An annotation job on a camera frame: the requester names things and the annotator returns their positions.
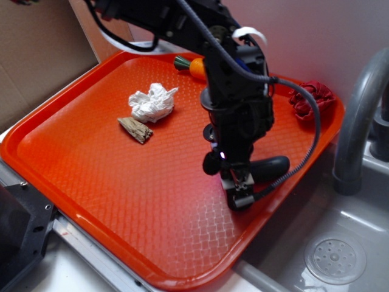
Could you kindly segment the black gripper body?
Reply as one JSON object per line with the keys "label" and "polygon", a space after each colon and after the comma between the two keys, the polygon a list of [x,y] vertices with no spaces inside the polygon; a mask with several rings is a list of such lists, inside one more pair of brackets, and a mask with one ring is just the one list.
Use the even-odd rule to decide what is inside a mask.
{"label": "black gripper body", "polygon": [[230,169],[247,172],[253,144],[264,137],[274,123],[272,99],[264,97],[215,105],[209,90],[205,89],[200,101],[210,118],[203,137],[212,144],[211,152],[204,158],[204,172],[208,175]]}

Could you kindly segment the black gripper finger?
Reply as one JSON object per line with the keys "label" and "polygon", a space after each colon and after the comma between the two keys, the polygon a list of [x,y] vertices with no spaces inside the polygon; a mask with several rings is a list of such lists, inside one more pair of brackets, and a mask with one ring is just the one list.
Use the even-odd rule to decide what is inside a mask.
{"label": "black gripper finger", "polygon": [[235,195],[235,182],[229,170],[221,170],[220,172],[222,188],[229,198]]}
{"label": "black gripper finger", "polygon": [[227,182],[227,205],[231,210],[245,210],[254,203],[252,175],[249,175],[243,182],[234,182],[232,179]]}

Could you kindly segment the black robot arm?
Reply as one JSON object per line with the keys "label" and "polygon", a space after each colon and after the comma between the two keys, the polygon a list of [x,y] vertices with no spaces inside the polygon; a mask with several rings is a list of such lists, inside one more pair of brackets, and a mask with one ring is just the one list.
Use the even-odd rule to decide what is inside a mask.
{"label": "black robot arm", "polygon": [[95,23],[108,37],[127,48],[104,21],[117,19],[153,34],[145,52],[167,41],[204,57],[206,88],[201,105],[210,123],[203,135],[212,149],[203,162],[208,175],[220,174],[231,210],[244,210],[257,199],[256,177],[274,159],[251,162],[254,143],[274,124],[273,100],[263,51],[251,36],[238,43],[238,24],[219,1],[88,1]]}

